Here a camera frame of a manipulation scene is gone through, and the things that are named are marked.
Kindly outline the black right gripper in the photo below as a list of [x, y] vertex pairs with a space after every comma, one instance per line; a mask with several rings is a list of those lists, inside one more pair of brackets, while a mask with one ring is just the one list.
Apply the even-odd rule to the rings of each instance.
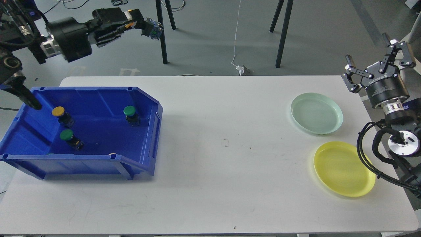
[[351, 93], [358, 93], [363, 87], [373, 109], [403, 111], [403, 102], [409, 99], [399, 72], [417, 66], [411, 46], [402, 41], [390, 39], [382, 33], [388, 47], [383, 59], [368, 66], [364, 71], [357, 69], [351, 55], [345, 55], [345, 72], [341, 78]]

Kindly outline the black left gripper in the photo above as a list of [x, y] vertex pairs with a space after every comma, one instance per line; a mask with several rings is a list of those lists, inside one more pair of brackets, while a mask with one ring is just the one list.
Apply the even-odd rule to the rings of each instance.
[[48, 33], [40, 47], [47, 58], [62, 55], [66, 61], [73, 62], [92, 54], [89, 35], [94, 36], [94, 44], [103, 47], [119, 39], [125, 31], [141, 30], [149, 36], [152, 23], [145, 20], [129, 22], [121, 9], [96, 9], [93, 19], [79, 23], [75, 18], [67, 17], [45, 26]]

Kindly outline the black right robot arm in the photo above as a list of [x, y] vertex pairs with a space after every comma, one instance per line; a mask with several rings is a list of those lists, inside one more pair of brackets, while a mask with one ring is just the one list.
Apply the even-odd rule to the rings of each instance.
[[[362, 164], [377, 178], [409, 190], [420, 198], [420, 165], [412, 166], [407, 158], [420, 157], [420, 107], [405, 107], [409, 92], [401, 79], [400, 72], [416, 66], [409, 44], [390, 39], [383, 33], [387, 52], [382, 60], [357, 69], [352, 57], [346, 55], [343, 82], [351, 93], [365, 90], [373, 109], [382, 109], [384, 119], [367, 123], [357, 138], [357, 154]], [[372, 142], [372, 153], [383, 163], [401, 169], [401, 179], [393, 178], [368, 161], [362, 147], [366, 133], [378, 127]]]

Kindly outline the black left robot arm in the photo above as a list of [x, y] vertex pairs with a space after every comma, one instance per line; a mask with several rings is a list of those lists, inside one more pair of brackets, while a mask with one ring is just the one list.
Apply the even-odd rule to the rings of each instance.
[[33, 109], [42, 108], [24, 85], [22, 62], [13, 55], [16, 50], [29, 49], [40, 64], [56, 55], [70, 63], [92, 54], [92, 45], [103, 47], [131, 29], [141, 30], [143, 36], [156, 40], [163, 33], [161, 24], [144, 18], [139, 9], [96, 9], [92, 17], [84, 23], [72, 17], [50, 22], [33, 0], [2, 0], [1, 90]]

